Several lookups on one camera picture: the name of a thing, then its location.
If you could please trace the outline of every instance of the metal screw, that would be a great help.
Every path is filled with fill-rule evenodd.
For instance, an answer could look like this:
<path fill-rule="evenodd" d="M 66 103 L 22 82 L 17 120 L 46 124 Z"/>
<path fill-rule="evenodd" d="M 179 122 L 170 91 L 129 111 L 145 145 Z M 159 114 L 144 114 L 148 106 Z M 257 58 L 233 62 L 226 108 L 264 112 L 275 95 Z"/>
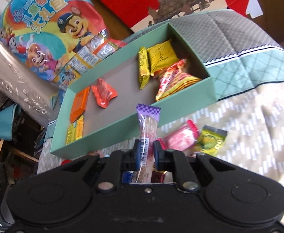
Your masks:
<path fill-rule="evenodd" d="M 149 194 L 149 193 L 151 193 L 151 192 L 152 192 L 152 189 L 151 189 L 151 188 L 145 188 L 145 189 L 144 189 L 144 192 L 146 192 L 146 193 L 148 193 L 148 194 Z"/>
<path fill-rule="evenodd" d="M 197 187 L 199 187 L 199 185 L 196 182 L 193 182 L 193 181 L 187 181 L 187 182 L 183 183 L 183 188 L 185 188 L 187 190 L 195 190 Z"/>
<path fill-rule="evenodd" d="M 101 182 L 98 184 L 98 188 L 101 189 L 101 190 L 110 190 L 114 187 L 114 185 L 111 183 L 111 182 Z"/>

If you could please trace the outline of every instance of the cartoon dog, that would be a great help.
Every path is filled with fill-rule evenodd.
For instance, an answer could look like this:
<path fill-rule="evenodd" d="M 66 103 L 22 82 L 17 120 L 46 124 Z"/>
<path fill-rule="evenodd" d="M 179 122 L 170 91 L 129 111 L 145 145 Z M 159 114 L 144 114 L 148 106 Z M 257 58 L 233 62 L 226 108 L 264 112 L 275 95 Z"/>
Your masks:
<path fill-rule="evenodd" d="M 69 57 L 67 54 L 62 55 L 62 57 L 58 60 L 54 60 L 49 50 L 43 53 L 38 44 L 31 43 L 28 49 L 26 66 L 28 68 L 39 68 L 40 73 L 48 70 L 58 73 L 68 61 Z"/>
<path fill-rule="evenodd" d="M 81 11 L 76 7 L 71 7 L 71 12 L 65 13 L 58 18 L 58 27 L 62 33 L 69 34 L 73 39 L 78 39 L 77 45 L 72 44 L 68 51 L 78 52 L 94 36 L 88 30 L 89 22 L 82 17 Z"/>
<path fill-rule="evenodd" d="M 1 41 L 3 44 L 7 44 L 6 37 L 7 37 L 7 35 L 6 35 L 6 30 L 0 28 L 0 41 Z"/>
<path fill-rule="evenodd" d="M 74 80 L 76 75 L 73 73 L 73 70 L 69 68 L 67 71 L 62 71 L 60 75 L 61 83 L 67 88 L 71 80 Z"/>
<path fill-rule="evenodd" d="M 29 52 L 30 45 L 33 43 L 33 41 L 34 41 L 34 34 L 30 34 L 30 39 L 29 39 L 27 46 L 26 46 L 26 53 Z"/>
<path fill-rule="evenodd" d="M 7 38 L 7 45 L 13 53 L 26 53 L 26 48 L 23 46 L 23 36 L 19 36 L 19 44 L 17 43 L 15 34 L 11 34 Z"/>

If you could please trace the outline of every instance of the yellow candy wrapper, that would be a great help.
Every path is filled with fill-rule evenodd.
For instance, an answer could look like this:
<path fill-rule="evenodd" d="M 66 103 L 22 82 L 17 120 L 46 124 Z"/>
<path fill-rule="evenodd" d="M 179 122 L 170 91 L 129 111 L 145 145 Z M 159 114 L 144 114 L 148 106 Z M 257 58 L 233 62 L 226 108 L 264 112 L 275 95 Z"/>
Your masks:
<path fill-rule="evenodd" d="M 147 52 L 149 53 L 151 63 L 151 76 L 154 76 L 155 72 L 179 61 L 172 48 L 171 40 L 147 48 Z"/>
<path fill-rule="evenodd" d="M 67 133 L 66 144 L 82 138 L 84 126 L 84 116 L 81 115 L 74 123 L 70 124 Z"/>
<path fill-rule="evenodd" d="M 69 144 L 75 140 L 75 132 L 76 132 L 76 122 L 70 124 L 65 144 Z"/>
<path fill-rule="evenodd" d="M 227 131 L 204 125 L 194 151 L 216 156 L 218 150 L 224 145 L 226 137 Z"/>
<path fill-rule="evenodd" d="M 180 60 L 158 73 L 159 90 L 155 97 L 157 102 L 201 81 L 200 78 L 183 72 L 187 62 L 187 59 Z"/>
<path fill-rule="evenodd" d="M 76 132 L 75 132 L 75 140 L 78 140 L 83 137 L 83 127 L 84 127 L 84 116 L 81 115 L 79 119 L 76 121 Z"/>
<path fill-rule="evenodd" d="M 149 82 L 149 59 L 147 57 L 147 50 L 145 47 L 141 47 L 139 52 L 139 83 L 140 89 L 143 89 Z"/>

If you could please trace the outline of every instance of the teal fabric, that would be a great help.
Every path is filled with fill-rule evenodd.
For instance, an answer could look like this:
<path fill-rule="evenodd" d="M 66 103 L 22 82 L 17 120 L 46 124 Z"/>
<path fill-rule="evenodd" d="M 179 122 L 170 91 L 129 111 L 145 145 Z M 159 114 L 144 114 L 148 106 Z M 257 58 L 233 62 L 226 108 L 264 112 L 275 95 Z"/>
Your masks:
<path fill-rule="evenodd" d="M 19 113 L 21 108 L 17 104 L 0 112 L 0 139 L 12 140 L 12 127 L 15 113 Z"/>
<path fill-rule="evenodd" d="M 56 128 L 56 121 L 57 120 L 54 120 L 54 121 L 52 121 L 48 124 L 46 134 L 45 134 L 45 138 L 44 138 L 44 142 L 46 142 L 47 139 L 52 138 L 54 136 L 54 131 L 55 131 L 55 128 Z"/>
<path fill-rule="evenodd" d="M 207 69 L 214 78 L 217 98 L 223 99 L 264 83 L 284 82 L 284 51 L 253 53 Z"/>

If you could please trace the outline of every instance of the pink candy wrapper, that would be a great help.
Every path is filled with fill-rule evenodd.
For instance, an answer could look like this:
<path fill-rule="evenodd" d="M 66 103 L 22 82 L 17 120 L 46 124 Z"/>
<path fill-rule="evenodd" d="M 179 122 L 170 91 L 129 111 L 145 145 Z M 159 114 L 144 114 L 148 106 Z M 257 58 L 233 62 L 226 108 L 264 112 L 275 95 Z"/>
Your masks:
<path fill-rule="evenodd" d="M 186 124 L 177 131 L 164 138 L 159 138 L 162 148 L 184 151 L 195 144 L 199 137 L 199 130 L 192 120 L 187 120 Z"/>
<path fill-rule="evenodd" d="M 138 104 L 136 107 L 139 118 L 141 164 L 135 172 L 132 182 L 150 183 L 154 166 L 153 143 L 157 136 L 160 108 Z"/>

